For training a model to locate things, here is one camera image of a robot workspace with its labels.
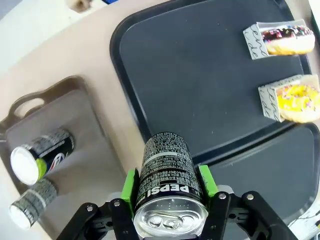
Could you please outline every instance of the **lying can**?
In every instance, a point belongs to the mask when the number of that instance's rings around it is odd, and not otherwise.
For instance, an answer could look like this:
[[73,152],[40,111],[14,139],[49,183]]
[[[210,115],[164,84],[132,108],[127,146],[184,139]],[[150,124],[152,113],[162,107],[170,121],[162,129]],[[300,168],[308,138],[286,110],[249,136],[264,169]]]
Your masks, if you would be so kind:
[[74,148],[73,136],[64,129],[57,129],[16,147],[10,157],[11,167],[21,182],[33,185],[70,155]]
[[42,178],[9,206],[9,215],[16,225],[27,230],[39,219],[57,195],[58,190],[54,184]]

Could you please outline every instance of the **can lid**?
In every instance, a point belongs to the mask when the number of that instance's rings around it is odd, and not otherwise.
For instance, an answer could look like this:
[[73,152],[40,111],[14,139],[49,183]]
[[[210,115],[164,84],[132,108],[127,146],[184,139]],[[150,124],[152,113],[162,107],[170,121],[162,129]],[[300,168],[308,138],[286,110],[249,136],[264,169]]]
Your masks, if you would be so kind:
[[142,205],[133,224],[142,238],[200,235],[207,216],[205,206],[195,199],[163,196]]
[[33,185],[39,178],[39,169],[34,156],[22,146],[16,147],[10,157],[16,177],[27,185]]
[[15,205],[9,206],[9,215],[12,221],[24,230],[31,228],[31,223],[24,212]]

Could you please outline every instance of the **donut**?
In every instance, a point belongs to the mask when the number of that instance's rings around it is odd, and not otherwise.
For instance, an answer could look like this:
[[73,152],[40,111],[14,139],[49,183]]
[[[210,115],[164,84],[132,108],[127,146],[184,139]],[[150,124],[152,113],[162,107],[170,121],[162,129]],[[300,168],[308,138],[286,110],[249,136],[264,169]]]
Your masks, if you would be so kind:
[[261,33],[265,47],[271,55],[295,55],[311,52],[315,35],[306,26],[288,26]]
[[277,100],[286,120],[308,123],[320,118],[320,92],[313,86],[288,85],[277,91]]

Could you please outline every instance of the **tray handle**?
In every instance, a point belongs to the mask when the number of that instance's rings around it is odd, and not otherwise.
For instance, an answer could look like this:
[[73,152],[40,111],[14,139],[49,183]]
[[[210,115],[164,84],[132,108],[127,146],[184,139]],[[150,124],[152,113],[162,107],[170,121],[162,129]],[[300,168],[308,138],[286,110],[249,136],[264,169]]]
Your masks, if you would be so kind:
[[[72,90],[85,90],[87,91],[87,87],[85,84],[85,80],[81,76],[69,76],[64,78],[63,80],[57,82],[51,87],[42,90],[33,92],[27,95],[24,95],[17,99],[10,107],[7,117],[0,122],[0,141],[2,139],[5,140],[6,131],[12,127],[13,125],[20,122],[22,119],[27,118],[29,115],[38,111],[45,105],[51,103],[52,101],[62,97]],[[43,104],[33,107],[28,110],[24,116],[18,116],[16,114],[16,110],[23,104],[34,100],[41,99],[43,100]]]

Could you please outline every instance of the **yellow frosted donut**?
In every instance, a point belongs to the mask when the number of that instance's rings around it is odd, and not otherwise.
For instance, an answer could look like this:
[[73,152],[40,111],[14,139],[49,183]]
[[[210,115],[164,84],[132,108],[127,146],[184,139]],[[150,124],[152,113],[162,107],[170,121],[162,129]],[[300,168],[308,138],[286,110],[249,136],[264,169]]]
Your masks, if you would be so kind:
[[320,118],[320,93],[308,85],[289,85],[277,93],[280,115],[297,123]]

